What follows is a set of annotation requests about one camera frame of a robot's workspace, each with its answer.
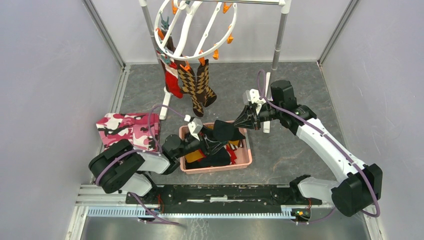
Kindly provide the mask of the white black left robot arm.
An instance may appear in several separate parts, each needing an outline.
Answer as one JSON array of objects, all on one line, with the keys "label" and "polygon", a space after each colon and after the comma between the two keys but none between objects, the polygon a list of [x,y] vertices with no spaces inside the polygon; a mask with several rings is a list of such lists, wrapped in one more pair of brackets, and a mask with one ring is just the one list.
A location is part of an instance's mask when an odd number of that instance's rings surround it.
[{"label": "white black left robot arm", "polygon": [[204,126],[197,134],[189,132],[184,138],[171,134],[161,144],[161,152],[138,149],[122,139],[93,158],[88,168],[95,185],[106,194],[125,190],[135,193],[145,204],[151,204],[157,198],[157,190],[146,176],[147,172],[169,175],[180,167],[181,157],[196,151],[206,157],[216,156],[233,140],[233,131],[232,128]]}]

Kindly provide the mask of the black sock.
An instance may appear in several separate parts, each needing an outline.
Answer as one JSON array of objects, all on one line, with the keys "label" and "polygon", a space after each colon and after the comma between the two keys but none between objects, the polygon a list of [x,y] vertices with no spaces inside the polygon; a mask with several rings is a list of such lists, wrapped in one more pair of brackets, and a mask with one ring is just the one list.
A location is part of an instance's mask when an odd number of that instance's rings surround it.
[{"label": "black sock", "polygon": [[217,141],[241,141],[246,137],[232,122],[216,120],[213,125],[212,139]]}]

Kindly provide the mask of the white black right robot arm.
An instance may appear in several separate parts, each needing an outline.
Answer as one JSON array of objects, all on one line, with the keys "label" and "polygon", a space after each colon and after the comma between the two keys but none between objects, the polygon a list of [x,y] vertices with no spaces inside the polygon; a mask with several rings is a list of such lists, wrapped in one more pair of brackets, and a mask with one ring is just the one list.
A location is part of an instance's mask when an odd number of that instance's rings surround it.
[{"label": "white black right robot arm", "polygon": [[308,106],[297,102],[288,80],[273,82],[270,93],[272,99],[266,98],[261,90],[246,90],[244,109],[234,125],[259,130],[265,122],[279,120],[283,127],[315,151],[336,178],[330,181],[303,176],[289,189],[289,199],[295,204],[302,204],[308,198],[318,199],[334,205],[346,217],[358,212],[379,217],[382,169],[375,163],[366,164],[339,143]]}]

